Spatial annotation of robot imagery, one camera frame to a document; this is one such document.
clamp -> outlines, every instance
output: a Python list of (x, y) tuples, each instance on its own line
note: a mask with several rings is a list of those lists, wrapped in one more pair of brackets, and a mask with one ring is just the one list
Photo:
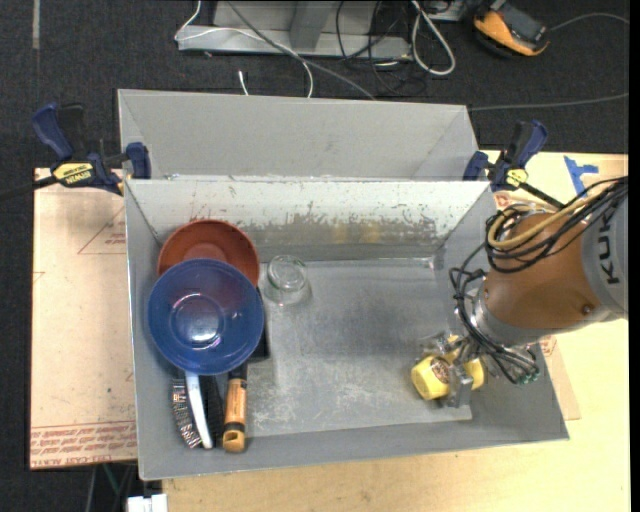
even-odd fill
[(511, 142), (500, 152), (498, 159), (491, 163), (486, 153), (476, 151), (464, 170), (463, 181), (476, 181), (486, 175), (492, 192), (521, 188), (555, 208), (564, 208), (563, 203), (527, 183), (525, 166), (540, 152), (547, 135), (547, 129), (539, 121), (518, 121)]
[(122, 179), (111, 169), (126, 161), (133, 167), (131, 177), (151, 177), (148, 151), (141, 142), (133, 142), (124, 153), (108, 158), (102, 152), (86, 151), (84, 109), (80, 104), (59, 109), (56, 103), (49, 103), (33, 115), (31, 122), (40, 141), (57, 156), (50, 167), (51, 176), (36, 181), (33, 188), (60, 183), (69, 188), (94, 187), (122, 194)]

bowl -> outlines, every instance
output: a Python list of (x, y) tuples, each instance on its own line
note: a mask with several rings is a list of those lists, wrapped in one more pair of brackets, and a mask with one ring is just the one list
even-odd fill
[(228, 263), (258, 284), (260, 260), (253, 242), (237, 226), (217, 219), (195, 220), (175, 230), (160, 250), (158, 275), (176, 263), (200, 258)]
[(233, 265), (194, 258), (158, 278), (147, 320), (168, 361), (199, 375), (218, 375), (238, 367), (256, 349), (264, 310), (255, 285)]

cardboard sheet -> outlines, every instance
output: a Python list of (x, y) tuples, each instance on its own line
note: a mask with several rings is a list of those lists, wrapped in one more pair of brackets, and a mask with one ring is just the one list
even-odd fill
[(33, 469), (137, 456), (123, 198), (35, 194)]

white cable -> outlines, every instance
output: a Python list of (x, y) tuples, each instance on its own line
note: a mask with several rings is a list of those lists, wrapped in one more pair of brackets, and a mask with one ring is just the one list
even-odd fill
[(247, 86), (244, 85), (244, 75), (242, 71), (238, 70), (238, 78), (240, 78), (240, 85), (242, 86), (242, 90), (244, 91), (245, 96), (249, 96), (249, 91), (247, 91)]
[[(442, 36), (440, 31), (437, 29), (437, 27), (433, 24), (433, 22), (429, 18), (429, 15), (424, 11), (422, 6), (416, 0), (412, 0), (411, 5), (413, 5), (418, 11), (418, 16), (416, 17), (416, 21), (413, 24), (413, 30), (411, 31), (411, 46), (412, 46), (412, 49), (413, 49), (413, 59), (416, 61), (416, 64), (418, 64), (418, 66), (420, 66), (422, 69), (424, 69), (427, 73), (431, 73), (432, 75), (446, 76), (446, 75), (452, 73), (453, 70), (456, 68), (456, 58), (453, 55), (453, 52), (451, 51), (451, 48), (447, 44), (447, 41), (444, 39), (444, 37)], [(420, 18), (422, 18), (425, 21), (425, 23), (429, 26), (429, 28), (434, 33), (434, 35), (436, 36), (438, 41), (440, 41), (440, 44), (442, 45), (444, 50), (447, 52), (447, 55), (449, 56), (449, 60), (451, 61), (451, 65), (447, 69), (445, 69), (444, 71), (439, 71), (439, 70), (435, 70), (433, 68), (430, 68), (429, 66), (427, 66), (423, 62), (423, 60), (418, 55), (418, 51), (417, 51), (417, 48), (416, 48), (416, 42), (417, 42), (417, 38), (418, 38), (418, 26), (420, 24)]]
[(178, 31), (173, 35), (173, 40), (174, 40), (175, 42), (178, 42), (178, 34), (179, 34), (180, 32), (182, 32), (182, 30), (183, 30), (185, 27), (187, 27), (187, 26), (191, 25), (191, 23), (193, 23), (193, 20), (195, 20), (195, 19), (198, 17), (198, 14), (200, 14), (200, 9), (201, 9), (201, 8), (202, 8), (202, 1), (201, 1), (201, 0), (199, 0), (199, 1), (198, 1), (198, 5), (197, 5), (197, 7), (196, 7), (196, 11), (191, 15), (191, 18), (189, 18), (187, 21), (185, 21), (185, 22), (182, 24), (182, 26), (178, 29)]
[[(175, 33), (175, 35), (173, 36), (173, 40), (176, 43), (180, 43), (182, 41), (188, 41), (190, 39), (196, 39), (198, 37), (202, 37), (205, 36), (207, 34), (213, 34), (215, 32), (235, 32), (237, 34), (241, 34), (245, 37), (248, 37), (249, 39), (253, 39), (254, 41), (258, 41), (260, 43), (264, 43), (267, 46), (270, 46), (269, 43), (267, 43), (264, 39), (262, 39), (260, 36), (252, 34), (251, 32), (245, 32), (242, 29), (239, 28), (235, 28), (235, 27), (214, 27), (214, 28), (210, 28), (208, 30), (205, 30), (204, 32), (200, 32), (199, 34), (194, 34), (192, 36), (185, 36), (185, 37), (178, 37), (178, 34), (184, 30), (187, 26), (189, 26), (194, 19), (196, 19), (196, 17), (198, 16), (198, 14), (200, 13), (200, 8), (202, 6), (202, 2), (199, 1), (198, 2), (198, 6), (196, 7), (196, 11), (193, 13), (193, 16), (191, 16), (191, 18), (189, 18), (181, 27), (180, 29)], [(290, 52), (295, 54), (296, 56), (298, 56), (301, 60), (300, 63), (304, 66), (305, 71), (307, 72), (307, 76), (309, 77), (309, 92), (307, 93), (307, 98), (311, 98), (312, 94), (313, 94), (313, 74), (311, 73), (311, 69), (309, 69), (309, 66), (307, 66), (307, 63), (304, 62), (304, 59), (302, 59), (302, 57), (300, 57), (300, 55), (298, 55), (294, 50), (292, 50), (291, 48), (289, 48), (288, 46), (285, 46), (281, 43), (278, 43), (276, 41), (274, 41), (275, 45), (280, 49), (280, 50), (284, 50), (285, 53), (286, 52)], [(242, 89), (245, 91), (246, 95), (249, 95), (249, 93), (247, 92), (246, 87), (244, 86), (244, 80), (243, 77), (240, 77), (240, 82), (242, 84)]]

brown plate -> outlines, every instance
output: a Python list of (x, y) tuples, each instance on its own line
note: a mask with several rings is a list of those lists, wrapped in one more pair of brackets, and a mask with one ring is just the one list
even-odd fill
[(209, 258), (224, 261), (258, 284), (260, 260), (253, 242), (237, 226), (222, 220), (205, 219), (175, 230), (160, 250), (158, 275), (181, 261)]

